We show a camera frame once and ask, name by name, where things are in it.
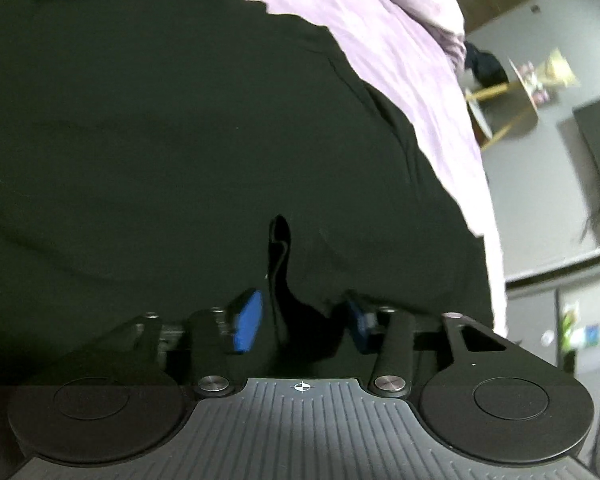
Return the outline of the round side table yellow legs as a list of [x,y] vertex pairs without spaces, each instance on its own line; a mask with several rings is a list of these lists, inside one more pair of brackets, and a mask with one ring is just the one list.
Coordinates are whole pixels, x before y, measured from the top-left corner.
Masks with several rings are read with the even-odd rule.
[[529,133],[539,121],[541,107],[550,104],[562,90],[580,84],[558,49],[539,65],[508,62],[514,74],[509,82],[465,90],[471,127],[482,152],[506,136]]

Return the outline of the dark clothing on chair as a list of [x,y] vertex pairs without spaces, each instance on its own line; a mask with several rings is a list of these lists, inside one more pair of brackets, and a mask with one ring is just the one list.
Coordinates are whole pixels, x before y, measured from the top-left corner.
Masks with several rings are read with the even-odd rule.
[[488,51],[479,50],[466,42],[465,70],[470,70],[482,88],[490,88],[509,82],[501,62]]

